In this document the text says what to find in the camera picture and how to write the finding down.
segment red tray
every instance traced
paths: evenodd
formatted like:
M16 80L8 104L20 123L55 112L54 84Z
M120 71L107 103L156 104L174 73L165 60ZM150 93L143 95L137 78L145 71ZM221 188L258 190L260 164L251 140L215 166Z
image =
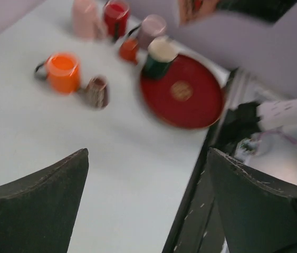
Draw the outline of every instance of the red tray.
M160 80L140 78L143 98L165 122L185 129L206 128L220 117L224 93L213 74L193 58L179 54Z

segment gold emblem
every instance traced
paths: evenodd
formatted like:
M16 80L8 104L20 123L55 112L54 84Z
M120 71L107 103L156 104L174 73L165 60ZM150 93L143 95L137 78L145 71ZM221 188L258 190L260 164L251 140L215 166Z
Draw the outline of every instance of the gold emblem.
M193 89L185 81L178 81L170 88L171 95L177 101L187 101L193 94Z

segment mauve mug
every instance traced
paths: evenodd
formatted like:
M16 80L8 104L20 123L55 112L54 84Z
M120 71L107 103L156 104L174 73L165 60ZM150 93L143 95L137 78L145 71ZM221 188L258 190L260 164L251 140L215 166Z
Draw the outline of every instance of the mauve mug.
M138 64L137 53L139 50L138 40L135 38L128 38L124 41L119 49L119 55L122 59Z
M137 29L140 29L137 36L139 47L147 50L149 44L155 38L166 34L167 23L161 16L151 14L148 15L139 26L132 29L128 35L130 36Z

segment pink mug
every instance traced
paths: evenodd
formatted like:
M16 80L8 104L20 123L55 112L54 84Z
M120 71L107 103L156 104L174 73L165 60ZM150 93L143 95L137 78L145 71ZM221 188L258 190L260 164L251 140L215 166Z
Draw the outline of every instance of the pink mug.
M132 29L128 33L128 36L134 33L137 29L140 29L137 36L139 47L147 50L149 44L155 38L166 34L167 23L161 16L151 14L148 15L139 26Z
M72 24L76 36L85 39L102 39L107 36L107 26L99 17L95 0L74 0Z

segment brown mug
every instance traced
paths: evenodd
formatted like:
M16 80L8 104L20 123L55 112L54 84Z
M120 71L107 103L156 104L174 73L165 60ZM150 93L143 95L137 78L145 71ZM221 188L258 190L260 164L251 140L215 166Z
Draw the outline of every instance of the brown mug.
M97 76L91 79L85 89L85 93L87 101L92 107L101 109L109 103L107 80L103 76Z

